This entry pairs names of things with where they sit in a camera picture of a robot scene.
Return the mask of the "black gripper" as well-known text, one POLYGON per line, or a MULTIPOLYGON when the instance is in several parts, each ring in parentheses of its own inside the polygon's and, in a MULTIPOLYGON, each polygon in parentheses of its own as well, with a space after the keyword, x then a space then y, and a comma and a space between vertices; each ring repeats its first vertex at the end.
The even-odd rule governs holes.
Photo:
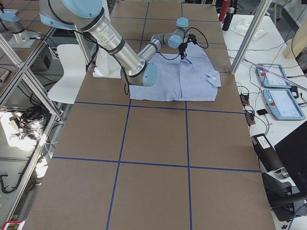
POLYGON ((187 56, 186 48, 188 47, 188 43, 190 42, 192 42, 194 45, 197 44, 197 39, 194 34, 187 34, 184 37, 183 42, 179 45, 178 50, 179 50, 181 60, 183 60, 187 56))

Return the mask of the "second robot base joint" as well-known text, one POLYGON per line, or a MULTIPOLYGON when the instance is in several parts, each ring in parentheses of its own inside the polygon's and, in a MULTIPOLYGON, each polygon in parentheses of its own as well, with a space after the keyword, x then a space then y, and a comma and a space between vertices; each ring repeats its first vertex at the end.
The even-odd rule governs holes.
POLYGON ((0 32, 11 33, 19 44, 28 42, 30 37, 15 13, 0 14, 0 32))

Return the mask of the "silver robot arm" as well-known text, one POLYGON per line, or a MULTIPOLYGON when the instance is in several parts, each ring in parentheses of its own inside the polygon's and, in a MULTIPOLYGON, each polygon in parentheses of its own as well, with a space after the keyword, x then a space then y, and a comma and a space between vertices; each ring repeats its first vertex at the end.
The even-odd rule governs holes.
POLYGON ((149 60, 163 46, 179 48, 188 40, 187 18, 177 19, 173 32, 155 34, 139 53, 126 43, 105 16, 100 0, 41 0, 41 22, 47 26, 73 30, 78 27, 89 32, 97 43, 122 66, 121 78, 130 85, 153 86, 158 78, 158 68, 149 60))

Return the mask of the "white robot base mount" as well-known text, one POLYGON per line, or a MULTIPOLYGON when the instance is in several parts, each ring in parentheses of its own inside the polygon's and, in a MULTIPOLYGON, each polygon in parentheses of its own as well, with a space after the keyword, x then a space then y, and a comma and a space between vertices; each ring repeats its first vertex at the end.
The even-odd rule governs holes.
POLYGON ((102 48, 99 48, 95 61, 93 77, 120 79, 120 70, 121 67, 114 57, 110 56, 102 48))

